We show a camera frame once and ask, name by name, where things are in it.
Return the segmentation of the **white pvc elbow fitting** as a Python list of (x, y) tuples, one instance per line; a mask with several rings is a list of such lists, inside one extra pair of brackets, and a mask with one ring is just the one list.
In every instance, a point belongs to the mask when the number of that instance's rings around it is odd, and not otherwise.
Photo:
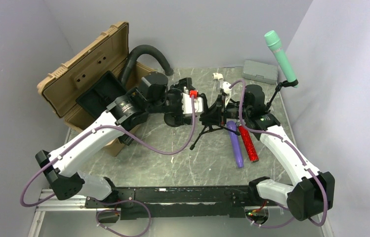
[(224, 80), (224, 77), (221, 73), (213, 73), (212, 74), (212, 79), (213, 80)]

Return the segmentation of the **black tripod stand shock mount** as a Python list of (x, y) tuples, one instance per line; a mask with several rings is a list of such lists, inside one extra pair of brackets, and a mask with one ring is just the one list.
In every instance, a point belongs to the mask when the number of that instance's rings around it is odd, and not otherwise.
[[(202, 98), (203, 98), (203, 101), (204, 101), (204, 110), (207, 110), (209, 108), (208, 106), (208, 103), (207, 103), (207, 98), (206, 98), (206, 95), (204, 93), (201, 93), (199, 94)], [(227, 131), (230, 131), (227, 126), (226, 126), (226, 123), (227, 122), (224, 122), (224, 125), (223, 126), (204, 126), (203, 129), (201, 130), (201, 132), (198, 134), (196, 140), (193, 142), (193, 144), (190, 146), (190, 150), (193, 150), (197, 144), (197, 142), (199, 141), (200, 137), (204, 134), (207, 134), (207, 133), (211, 133), (211, 132), (215, 132), (215, 131), (219, 131), (219, 130), (222, 130), (222, 129), (225, 129)], [(236, 131), (235, 132), (238, 136), (240, 136), (240, 132)]]

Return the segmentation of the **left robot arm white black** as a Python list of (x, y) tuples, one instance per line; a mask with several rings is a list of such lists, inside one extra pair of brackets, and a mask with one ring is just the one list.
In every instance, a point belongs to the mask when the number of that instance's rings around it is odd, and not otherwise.
[(132, 129), (145, 123), (150, 114), (163, 114), (171, 127), (196, 126), (197, 114), (204, 111), (203, 99), (192, 87), (190, 78), (168, 86), (164, 74), (151, 72), (139, 85), (126, 90), (119, 82), (110, 88), (114, 99), (96, 120), (62, 147), (40, 151), (36, 160), (53, 190), (53, 196), (66, 200), (77, 194), (98, 199), (104, 207), (117, 201), (114, 183), (106, 177), (80, 172), (80, 167), (110, 141), (127, 144), (137, 140)]

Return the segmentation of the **mint green microphone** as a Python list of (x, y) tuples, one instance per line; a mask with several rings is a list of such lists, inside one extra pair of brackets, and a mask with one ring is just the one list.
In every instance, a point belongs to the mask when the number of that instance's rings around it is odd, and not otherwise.
[(264, 39), (266, 45), (273, 53), (276, 61), (278, 62), (286, 80), (287, 80), (287, 87), (295, 87), (298, 86), (298, 79), (295, 75), (295, 72), (292, 68), (291, 63), (288, 60), (288, 57), (283, 49), (282, 42), (278, 34), (271, 30), (264, 35)]

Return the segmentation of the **black tripod stand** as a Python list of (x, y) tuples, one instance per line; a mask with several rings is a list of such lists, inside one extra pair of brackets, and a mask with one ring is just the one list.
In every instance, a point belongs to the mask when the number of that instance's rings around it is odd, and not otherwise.
[(275, 87), (275, 92), (274, 94), (272, 95), (270, 101), (266, 104), (266, 110), (269, 111), (271, 106), (272, 106), (272, 103), (273, 103), (273, 100), (275, 99), (275, 97), (277, 96), (277, 94), (281, 91), (282, 88), (286, 88), (286, 87), (296, 87), (298, 85), (298, 80), (294, 80), (294, 81), (288, 81), (288, 80), (285, 80), (283, 82), (280, 82), (277, 84), (277, 86)]

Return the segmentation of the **red glitter microphone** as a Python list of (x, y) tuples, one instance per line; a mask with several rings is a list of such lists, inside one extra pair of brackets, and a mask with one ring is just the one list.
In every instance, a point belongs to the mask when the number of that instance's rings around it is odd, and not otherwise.
[(251, 139), (251, 136), (250, 136), (249, 132), (242, 126), (240, 121), (237, 121), (236, 125), (237, 125), (237, 128), (239, 129), (239, 132), (241, 134), (241, 138), (242, 138), (242, 141), (243, 141), (243, 144), (245, 146), (245, 149), (246, 149), (246, 152), (247, 152), (247, 155), (248, 155), (248, 158), (249, 158), (250, 162), (252, 162), (252, 163), (258, 162), (259, 157), (258, 157), (257, 151), (255, 149), (255, 146), (253, 144), (253, 141)]

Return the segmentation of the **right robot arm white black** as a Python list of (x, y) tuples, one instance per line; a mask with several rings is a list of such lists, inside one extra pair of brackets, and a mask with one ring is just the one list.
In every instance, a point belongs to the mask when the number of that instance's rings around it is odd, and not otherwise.
[(226, 102), (222, 89), (214, 104), (209, 106), (204, 94), (191, 92), (202, 112), (203, 125), (224, 125), (227, 119), (235, 119), (247, 131), (253, 133), (283, 166), (291, 184), (260, 177), (249, 182), (247, 198), (259, 205), (267, 200), (287, 208), (298, 221), (312, 220), (322, 215), (322, 224), (333, 207), (335, 178), (330, 172), (322, 172), (313, 165), (289, 139), (279, 120), (265, 104), (265, 93), (259, 85), (244, 87), (239, 101)]

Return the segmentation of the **purple microphone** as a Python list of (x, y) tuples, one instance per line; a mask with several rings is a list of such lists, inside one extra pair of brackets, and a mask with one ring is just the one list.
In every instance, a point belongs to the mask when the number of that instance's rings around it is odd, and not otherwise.
[(230, 130), (228, 133), (232, 144), (236, 165), (238, 168), (243, 168), (244, 167), (243, 155), (241, 152), (238, 135), (235, 133), (237, 131), (237, 125), (234, 121), (229, 120), (227, 121), (226, 126)]

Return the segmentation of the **black round base mic stand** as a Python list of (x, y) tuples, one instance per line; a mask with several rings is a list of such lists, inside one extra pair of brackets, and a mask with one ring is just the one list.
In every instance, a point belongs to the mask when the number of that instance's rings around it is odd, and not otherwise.
[(182, 125), (191, 125), (191, 116), (184, 115), (183, 99), (190, 96), (183, 95), (187, 89), (194, 89), (192, 86), (192, 79), (190, 77), (180, 79), (176, 84), (170, 86), (166, 94), (164, 121), (168, 126), (179, 127)]

